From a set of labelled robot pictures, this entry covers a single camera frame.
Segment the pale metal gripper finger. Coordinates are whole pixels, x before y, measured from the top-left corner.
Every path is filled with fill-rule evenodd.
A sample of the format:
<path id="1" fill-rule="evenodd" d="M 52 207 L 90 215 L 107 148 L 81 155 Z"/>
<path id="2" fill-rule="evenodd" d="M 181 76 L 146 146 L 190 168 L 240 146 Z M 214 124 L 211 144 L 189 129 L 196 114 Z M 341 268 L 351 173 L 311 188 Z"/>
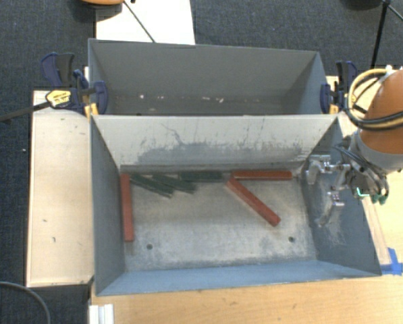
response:
<path id="1" fill-rule="evenodd" d="M 318 227 L 328 225 L 332 218 L 345 207 L 341 195 L 349 189 L 349 185 L 331 184 L 327 180 L 319 180 L 315 184 L 317 217 L 314 222 Z"/>
<path id="2" fill-rule="evenodd" d="M 330 155 L 311 155 L 308 158 L 308 167 L 305 170 L 306 182 L 314 185 L 320 174 L 331 174 L 343 170 L 340 162 L 332 163 Z"/>

